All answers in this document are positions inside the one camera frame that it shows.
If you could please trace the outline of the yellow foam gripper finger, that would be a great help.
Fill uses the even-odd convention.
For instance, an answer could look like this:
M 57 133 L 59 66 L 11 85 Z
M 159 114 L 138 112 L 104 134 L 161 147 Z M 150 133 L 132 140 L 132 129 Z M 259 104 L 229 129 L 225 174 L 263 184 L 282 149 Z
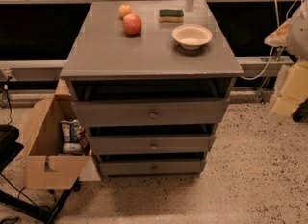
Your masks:
M 299 59 L 292 66 L 283 65 L 269 100 L 269 121 L 281 122 L 291 118 L 307 99 L 308 61 Z

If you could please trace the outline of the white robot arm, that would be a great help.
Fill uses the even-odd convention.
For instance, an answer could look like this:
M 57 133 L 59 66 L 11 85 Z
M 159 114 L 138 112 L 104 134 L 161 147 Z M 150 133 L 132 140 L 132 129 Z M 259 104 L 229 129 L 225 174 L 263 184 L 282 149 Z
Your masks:
M 297 61 L 292 66 L 282 66 L 278 72 L 269 105 L 269 119 L 275 122 L 292 117 L 308 100 L 308 0 L 305 0 L 264 43 L 285 47 Z

